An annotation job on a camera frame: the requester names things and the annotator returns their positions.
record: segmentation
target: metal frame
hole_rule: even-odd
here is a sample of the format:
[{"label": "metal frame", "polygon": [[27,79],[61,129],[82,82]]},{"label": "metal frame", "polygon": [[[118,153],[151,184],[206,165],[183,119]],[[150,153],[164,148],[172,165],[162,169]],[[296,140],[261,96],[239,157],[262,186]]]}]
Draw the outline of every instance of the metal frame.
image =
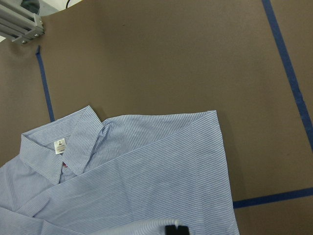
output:
[{"label": "metal frame", "polygon": [[25,44],[43,35],[40,16],[9,0],[0,0],[0,35],[17,44]]}]

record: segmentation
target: blue line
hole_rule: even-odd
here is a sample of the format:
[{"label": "blue line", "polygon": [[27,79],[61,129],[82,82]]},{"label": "blue line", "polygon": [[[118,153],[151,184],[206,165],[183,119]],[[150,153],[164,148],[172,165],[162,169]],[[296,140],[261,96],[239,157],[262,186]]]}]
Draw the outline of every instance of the blue line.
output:
[{"label": "blue line", "polygon": [[38,48],[37,48],[36,57],[37,57],[39,68],[40,68],[41,79],[42,79],[42,82],[43,82],[43,87],[44,87],[44,92],[45,92],[45,101],[47,103],[50,121],[53,122],[54,121],[54,114],[53,114],[53,110],[52,110],[51,99],[50,99],[50,94],[49,94],[49,89],[48,89],[48,84],[47,84],[47,79],[45,77],[44,63],[43,63],[43,60],[42,60],[41,55],[40,55],[40,46],[38,46]]},{"label": "blue line", "polygon": [[233,202],[234,209],[242,208],[242,207],[250,207],[250,206],[256,206],[271,202],[279,202],[284,200],[290,200],[295,199],[299,197],[308,197],[313,196],[313,188],[306,188],[296,191],[290,191],[290,192],[283,192],[279,194],[264,196],[264,197],[256,197],[241,201]]},{"label": "blue line", "polygon": [[280,54],[280,57],[282,59],[282,62],[285,67],[285,71],[289,80],[289,84],[291,86],[291,90],[293,93],[293,97],[295,99],[295,102],[297,104],[304,128],[307,132],[307,136],[311,145],[311,149],[313,151],[313,126],[312,121],[310,118],[310,115],[307,110],[307,106],[303,100],[302,93],[300,91],[298,81],[295,75],[295,72],[293,70],[291,60],[288,55],[288,51],[283,39],[283,36],[280,32],[275,13],[273,11],[272,5],[270,3],[270,0],[262,0],[266,15],[268,17],[268,22],[270,24],[271,30],[273,32],[276,45],[278,47],[278,51]]}]

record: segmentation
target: shirt label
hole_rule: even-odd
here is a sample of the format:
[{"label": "shirt label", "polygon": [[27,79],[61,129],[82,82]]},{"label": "shirt label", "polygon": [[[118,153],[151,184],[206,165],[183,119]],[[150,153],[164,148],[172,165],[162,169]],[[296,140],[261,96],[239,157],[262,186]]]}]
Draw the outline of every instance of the shirt label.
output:
[{"label": "shirt label", "polygon": [[64,153],[67,144],[65,143],[65,139],[61,139],[54,142],[55,154]]}]

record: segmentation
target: shirt collar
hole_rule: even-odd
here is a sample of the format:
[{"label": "shirt collar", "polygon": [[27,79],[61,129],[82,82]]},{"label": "shirt collar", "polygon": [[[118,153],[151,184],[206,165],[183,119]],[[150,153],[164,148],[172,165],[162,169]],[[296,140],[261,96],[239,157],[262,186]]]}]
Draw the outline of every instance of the shirt collar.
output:
[{"label": "shirt collar", "polygon": [[[84,172],[103,124],[90,106],[22,134],[20,158],[35,171],[58,184],[64,162],[75,175]],[[52,144],[64,137],[63,155]]]}]

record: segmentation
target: striped shirt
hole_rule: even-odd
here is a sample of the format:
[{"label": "striped shirt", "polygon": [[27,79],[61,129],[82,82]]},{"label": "striped shirt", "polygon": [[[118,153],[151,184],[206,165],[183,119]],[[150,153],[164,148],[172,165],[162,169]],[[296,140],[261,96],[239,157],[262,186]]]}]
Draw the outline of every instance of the striped shirt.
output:
[{"label": "striped shirt", "polygon": [[101,122],[88,106],[23,133],[0,188],[1,208],[83,234],[163,218],[238,234],[216,111]]}]

